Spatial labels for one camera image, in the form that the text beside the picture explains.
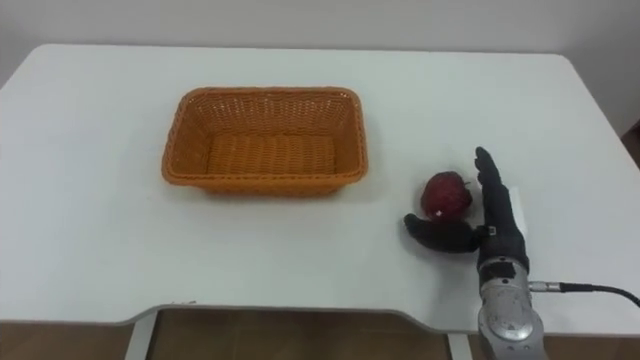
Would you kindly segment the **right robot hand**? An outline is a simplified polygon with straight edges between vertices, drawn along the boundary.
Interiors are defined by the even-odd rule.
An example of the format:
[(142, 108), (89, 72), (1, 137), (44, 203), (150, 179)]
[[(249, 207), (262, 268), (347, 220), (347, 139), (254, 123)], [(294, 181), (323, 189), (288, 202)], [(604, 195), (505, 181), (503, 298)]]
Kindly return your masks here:
[(478, 252), (480, 264), (494, 257), (505, 257), (529, 270), (525, 238), (517, 226), (509, 190), (492, 156), (482, 147), (475, 149), (475, 167), (482, 192), (482, 225), (473, 228), (464, 220), (433, 222), (409, 213), (403, 218), (405, 229), (417, 243), (436, 252)]

